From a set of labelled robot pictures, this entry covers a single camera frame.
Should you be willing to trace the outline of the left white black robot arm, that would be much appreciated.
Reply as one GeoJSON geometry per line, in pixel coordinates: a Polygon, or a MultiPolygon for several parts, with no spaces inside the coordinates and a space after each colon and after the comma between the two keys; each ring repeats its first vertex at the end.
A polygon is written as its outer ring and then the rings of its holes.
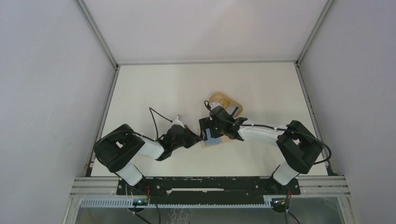
{"type": "Polygon", "coordinates": [[[139,195],[145,191],[144,175],[132,163],[136,154],[163,161],[179,148],[190,148],[201,141],[186,125],[172,125],[166,134],[153,140],[123,124],[98,142],[93,150],[100,164],[122,178],[128,189],[139,195]]]}

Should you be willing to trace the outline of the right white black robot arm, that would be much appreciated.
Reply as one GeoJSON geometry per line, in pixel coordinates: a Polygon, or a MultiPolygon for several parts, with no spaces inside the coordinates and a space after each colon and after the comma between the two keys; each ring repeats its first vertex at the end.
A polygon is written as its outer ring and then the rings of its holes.
{"type": "Polygon", "coordinates": [[[234,118],[219,103],[204,101],[210,137],[257,141],[278,147],[284,162],[271,175],[270,189],[282,194],[299,174],[307,174],[327,145],[317,139],[301,122],[292,120],[282,126],[255,124],[244,117],[234,118]]]}

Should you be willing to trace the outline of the beige leather card holder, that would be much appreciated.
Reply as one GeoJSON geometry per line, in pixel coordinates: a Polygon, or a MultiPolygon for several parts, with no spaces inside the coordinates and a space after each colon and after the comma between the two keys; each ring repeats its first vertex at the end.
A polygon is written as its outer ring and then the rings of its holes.
{"type": "Polygon", "coordinates": [[[229,139],[227,136],[221,136],[219,138],[209,138],[208,140],[201,141],[202,148],[209,148],[214,146],[219,146],[220,144],[225,144],[233,140],[229,139]]]}

